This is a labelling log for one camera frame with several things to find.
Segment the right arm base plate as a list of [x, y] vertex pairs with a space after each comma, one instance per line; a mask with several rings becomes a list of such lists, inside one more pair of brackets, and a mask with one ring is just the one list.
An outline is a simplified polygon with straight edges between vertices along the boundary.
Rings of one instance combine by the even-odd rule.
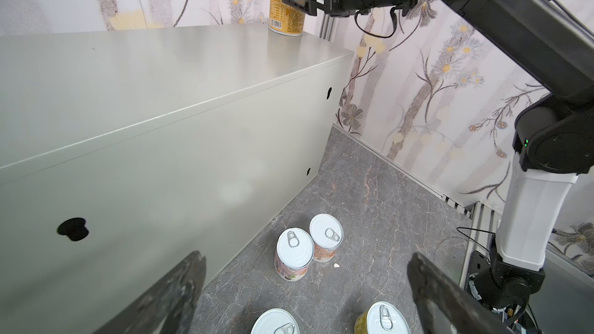
[[490, 263], [475, 250], [470, 254], [464, 289], [513, 333], [541, 333], [529, 301], [541, 289], [545, 277], [543, 269], [532, 271], [513, 266], [500, 256]]

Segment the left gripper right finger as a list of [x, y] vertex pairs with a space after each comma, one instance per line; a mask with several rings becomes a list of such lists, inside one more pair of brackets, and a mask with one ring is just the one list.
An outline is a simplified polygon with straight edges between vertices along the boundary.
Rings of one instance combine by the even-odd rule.
[[412, 255], [407, 275], [424, 333], [510, 332], [425, 255]]

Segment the orange persimmon label can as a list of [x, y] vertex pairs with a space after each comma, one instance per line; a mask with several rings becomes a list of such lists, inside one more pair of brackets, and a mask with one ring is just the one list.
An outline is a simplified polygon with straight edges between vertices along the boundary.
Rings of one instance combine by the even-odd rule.
[[309, 234], [314, 242], [313, 259], [319, 263], [331, 261], [344, 238], [341, 223], [327, 213], [321, 213], [312, 218]]

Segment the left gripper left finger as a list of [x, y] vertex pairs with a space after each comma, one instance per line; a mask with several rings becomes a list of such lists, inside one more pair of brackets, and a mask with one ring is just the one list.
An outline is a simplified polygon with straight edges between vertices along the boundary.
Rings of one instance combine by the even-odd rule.
[[204, 287], [207, 258], [195, 250], [97, 333], [188, 333]]

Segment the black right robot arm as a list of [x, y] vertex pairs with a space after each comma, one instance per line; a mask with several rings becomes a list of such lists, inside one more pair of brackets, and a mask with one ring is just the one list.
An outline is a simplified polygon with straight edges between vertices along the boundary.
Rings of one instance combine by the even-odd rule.
[[345, 132], [447, 198], [503, 214], [490, 264], [471, 270], [477, 300], [526, 304], [549, 242], [592, 261], [592, 224], [555, 229], [593, 166], [593, 35], [558, 0], [283, 2], [337, 18], [337, 42], [356, 49]]

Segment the yellow white label can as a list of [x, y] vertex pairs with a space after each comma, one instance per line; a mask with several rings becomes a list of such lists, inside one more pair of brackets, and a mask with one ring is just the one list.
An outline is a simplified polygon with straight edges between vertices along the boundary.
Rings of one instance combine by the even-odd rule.
[[391, 303], [376, 302], [354, 324], [355, 334], [410, 334], [410, 327]]

